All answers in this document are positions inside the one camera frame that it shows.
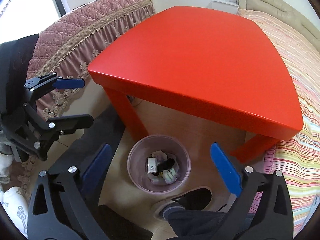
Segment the green white sock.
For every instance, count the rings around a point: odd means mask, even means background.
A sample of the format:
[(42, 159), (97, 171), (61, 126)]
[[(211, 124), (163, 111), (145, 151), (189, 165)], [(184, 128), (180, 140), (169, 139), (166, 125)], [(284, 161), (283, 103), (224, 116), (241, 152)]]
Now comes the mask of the green white sock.
[(162, 178), (164, 179), (166, 184), (173, 184), (177, 180), (177, 172), (174, 168), (164, 170), (162, 172)]

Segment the black cloth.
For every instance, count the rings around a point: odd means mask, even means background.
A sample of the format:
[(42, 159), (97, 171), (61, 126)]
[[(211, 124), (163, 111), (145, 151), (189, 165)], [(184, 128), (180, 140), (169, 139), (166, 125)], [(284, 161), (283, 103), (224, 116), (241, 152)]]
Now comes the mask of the black cloth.
[(168, 158), (166, 161), (158, 164), (157, 166), (157, 173), (162, 173), (165, 170), (170, 170), (173, 168), (174, 164), (176, 163), (176, 160), (173, 158)]

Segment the white cardboard box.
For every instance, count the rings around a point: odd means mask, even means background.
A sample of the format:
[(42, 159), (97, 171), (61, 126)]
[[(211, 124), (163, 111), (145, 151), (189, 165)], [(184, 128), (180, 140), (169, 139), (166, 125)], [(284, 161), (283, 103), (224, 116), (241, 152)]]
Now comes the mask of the white cardboard box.
[(146, 161), (146, 170), (148, 173), (157, 173), (158, 160), (154, 157), (148, 157)]

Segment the pink trash bin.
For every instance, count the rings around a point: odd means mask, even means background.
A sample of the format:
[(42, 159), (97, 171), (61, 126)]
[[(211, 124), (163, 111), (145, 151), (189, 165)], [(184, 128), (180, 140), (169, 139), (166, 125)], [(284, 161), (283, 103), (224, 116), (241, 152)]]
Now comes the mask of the pink trash bin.
[(167, 194), (182, 186), (191, 172), (186, 148), (175, 138), (150, 135), (137, 142), (127, 158), (132, 182), (149, 194)]

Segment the pink quilted sofa cover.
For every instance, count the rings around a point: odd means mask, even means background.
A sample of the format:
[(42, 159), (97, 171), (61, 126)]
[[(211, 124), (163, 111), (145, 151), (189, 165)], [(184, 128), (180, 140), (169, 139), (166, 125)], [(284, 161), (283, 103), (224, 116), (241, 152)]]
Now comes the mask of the pink quilted sofa cover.
[(56, 73), (82, 78), (82, 89), (53, 90), (37, 100), (43, 120), (63, 114), (97, 117), (110, 105), (93, 82), (88, 65), (113, 41), (155, 14), (153, 0), (96, 0), (62, 16), (42, 31), (28, 67), (28, 78)]

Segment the clear plastic bin liner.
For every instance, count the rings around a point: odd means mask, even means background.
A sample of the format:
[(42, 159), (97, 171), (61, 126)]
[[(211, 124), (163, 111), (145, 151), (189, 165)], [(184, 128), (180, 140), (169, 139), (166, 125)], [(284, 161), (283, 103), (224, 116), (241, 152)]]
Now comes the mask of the clear plastic bin liner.
[(178, 181), (181, 171), (175, 155), (152, 152), (146, 160), (146, 175), (153, 185), (165, 186)]

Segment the person leg dark trousers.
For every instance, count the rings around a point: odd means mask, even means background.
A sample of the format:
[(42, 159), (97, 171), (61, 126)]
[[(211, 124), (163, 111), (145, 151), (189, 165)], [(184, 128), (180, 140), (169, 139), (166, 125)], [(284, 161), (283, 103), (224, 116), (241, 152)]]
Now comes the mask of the person leg dark trousers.
[(170, 224), (177, 235), (175, 239), (211, 239), (227, 213), (186, 210), (172, 203), (159, 215)]

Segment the bed with striped sheet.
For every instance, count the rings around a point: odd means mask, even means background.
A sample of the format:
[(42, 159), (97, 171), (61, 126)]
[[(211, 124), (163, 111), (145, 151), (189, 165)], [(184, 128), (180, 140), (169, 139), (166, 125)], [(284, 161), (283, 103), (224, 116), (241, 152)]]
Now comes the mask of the bed with striped sheet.
[(273, 99), (271, 109), (294, 112), (299, 132), (265, 152), (261, 171), (280, 170), (287, 183), (293, 213), (293, 237), (306, 227), (319, 205), (319, 52), (293, 27), (265, 12), (241, 9), (278, 51), (291, 77), (294, 103)]

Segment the window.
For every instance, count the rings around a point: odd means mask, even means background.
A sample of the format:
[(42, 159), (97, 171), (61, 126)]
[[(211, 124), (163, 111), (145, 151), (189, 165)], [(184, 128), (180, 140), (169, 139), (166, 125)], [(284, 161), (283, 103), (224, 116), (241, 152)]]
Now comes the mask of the window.
[(1, 0), (1, 43), (37, 34), (95, 0)]

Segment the red table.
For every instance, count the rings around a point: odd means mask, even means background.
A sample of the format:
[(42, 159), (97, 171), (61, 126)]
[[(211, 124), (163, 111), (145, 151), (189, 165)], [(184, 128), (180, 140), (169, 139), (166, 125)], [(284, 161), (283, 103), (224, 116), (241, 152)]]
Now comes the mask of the red table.
[(148, 131), (128, 96), (156, 103), (254, 137), (233, 152), (252, 161), (299, 132), (293, 84), (275, 46), (257, 24), (213, 9), (176, 6), (157, 13), (112, 42), (90, 64), (131, 136)]

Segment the white nightstand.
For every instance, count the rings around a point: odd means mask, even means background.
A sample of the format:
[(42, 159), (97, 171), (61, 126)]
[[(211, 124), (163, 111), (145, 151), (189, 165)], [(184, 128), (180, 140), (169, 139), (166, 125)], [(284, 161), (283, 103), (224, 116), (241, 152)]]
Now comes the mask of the white nightstand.
[(207, 8), (224, 11), (236, 15), (239, 10), (239, 5), (236, 2), (227, 0), (211, 0)]

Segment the beige padded headboard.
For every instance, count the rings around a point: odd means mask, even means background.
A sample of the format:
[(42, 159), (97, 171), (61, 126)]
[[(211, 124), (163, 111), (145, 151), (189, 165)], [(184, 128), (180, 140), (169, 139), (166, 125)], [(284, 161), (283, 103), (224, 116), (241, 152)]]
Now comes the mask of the beige padded headboard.
[(237, 0), (237, 3), (240, 9), (264, 12), (286, 23), (319, 50), (319, 30), (283, 0)]

